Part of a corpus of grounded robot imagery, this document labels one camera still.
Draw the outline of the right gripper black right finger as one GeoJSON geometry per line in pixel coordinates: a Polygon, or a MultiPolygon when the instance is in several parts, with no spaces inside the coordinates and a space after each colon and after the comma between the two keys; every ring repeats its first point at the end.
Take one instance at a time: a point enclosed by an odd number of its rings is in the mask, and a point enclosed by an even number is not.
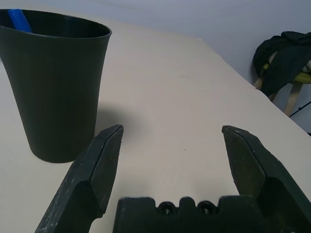
{"type": "Polygon", "coordinates": [[[270,233],[309,233],[311,203],[285,166],[250,132],[222,127],[231,175],[252,196],[270,233]]]}

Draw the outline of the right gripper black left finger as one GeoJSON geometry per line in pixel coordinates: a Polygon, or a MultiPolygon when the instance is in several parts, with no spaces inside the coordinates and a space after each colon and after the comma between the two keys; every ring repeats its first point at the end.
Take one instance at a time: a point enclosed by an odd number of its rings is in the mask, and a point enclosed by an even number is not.
{"type": "Polygon", "coordinates": [[[123,126],[101,131],[75,159],[49,204],[37,233],[87,233],[106,212],[114,185],[123,126]]]}

